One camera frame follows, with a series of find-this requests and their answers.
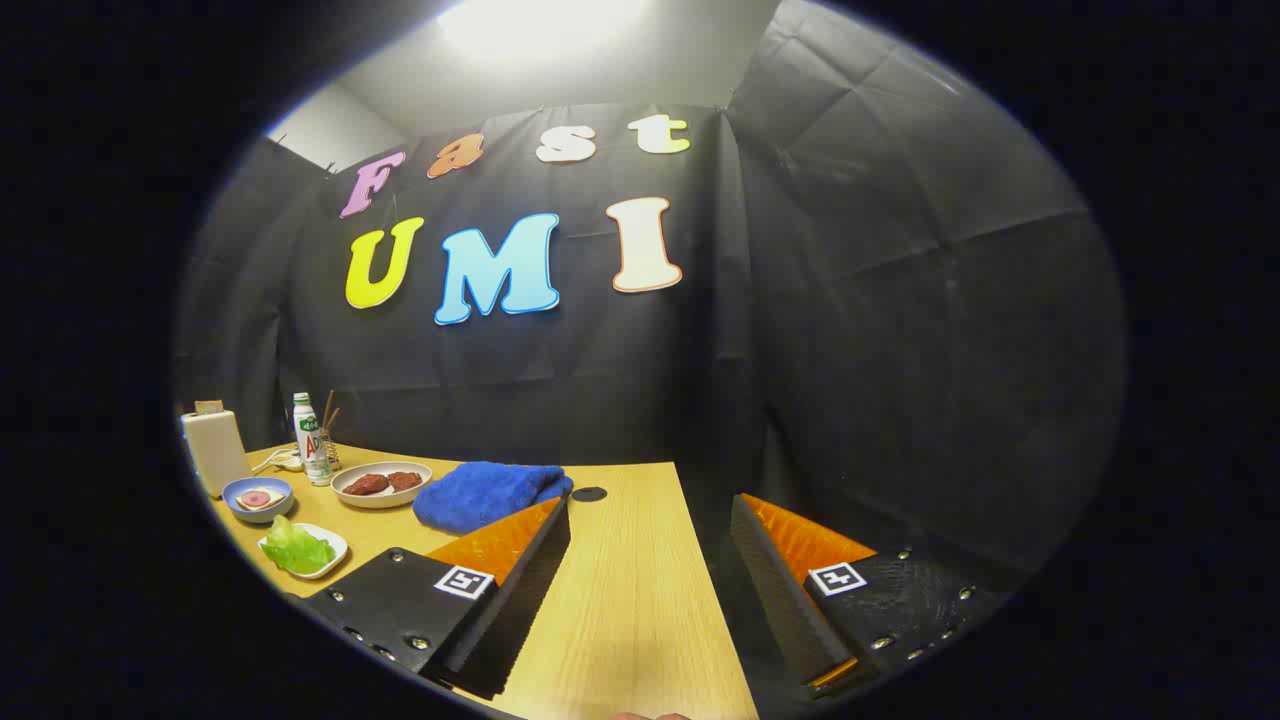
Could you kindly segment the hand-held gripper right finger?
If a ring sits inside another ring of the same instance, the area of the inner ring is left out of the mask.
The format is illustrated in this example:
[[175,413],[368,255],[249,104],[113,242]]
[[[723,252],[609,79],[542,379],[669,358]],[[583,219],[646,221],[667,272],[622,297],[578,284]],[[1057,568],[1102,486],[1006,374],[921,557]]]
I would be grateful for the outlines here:
[[735,496],[730,534],[805,694],[864,691],[954,644],[1010,578],[922,532],[864,544],[780,505]]

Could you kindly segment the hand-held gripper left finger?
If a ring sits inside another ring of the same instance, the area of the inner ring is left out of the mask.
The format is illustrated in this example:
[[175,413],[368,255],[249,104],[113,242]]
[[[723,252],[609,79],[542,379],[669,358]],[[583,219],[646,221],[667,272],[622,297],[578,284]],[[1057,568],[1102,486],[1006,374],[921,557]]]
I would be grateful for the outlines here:
[[493,700],[570,539],[567,503],[554,497],[429,553],[389,547],[300,606],[390,664]]

